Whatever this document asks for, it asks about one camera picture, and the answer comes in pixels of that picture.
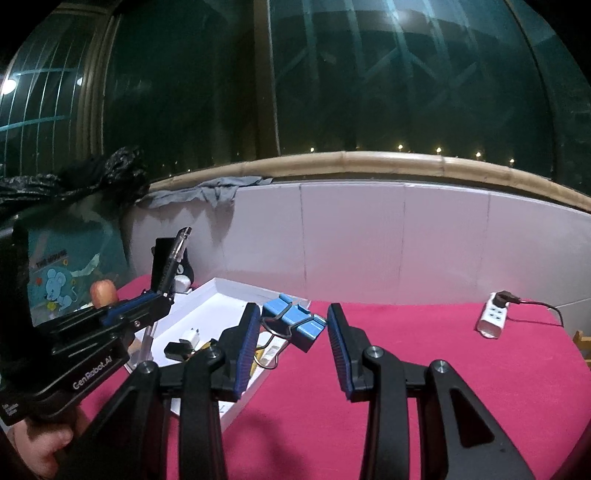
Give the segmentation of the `person's left hand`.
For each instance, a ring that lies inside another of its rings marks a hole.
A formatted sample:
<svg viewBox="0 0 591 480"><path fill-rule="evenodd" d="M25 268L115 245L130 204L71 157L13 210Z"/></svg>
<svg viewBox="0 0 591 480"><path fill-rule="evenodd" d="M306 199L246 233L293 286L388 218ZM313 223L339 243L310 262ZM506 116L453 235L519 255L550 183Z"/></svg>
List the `person's left hand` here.
<svg viewBox="0 0 591 480"><path fill-rule="evenodd" d="M79 438L90 423L79 407L64 412L56 423L22 420L8 429L8 439L24 465L39 479L54 479L63 450Z"/></svg>

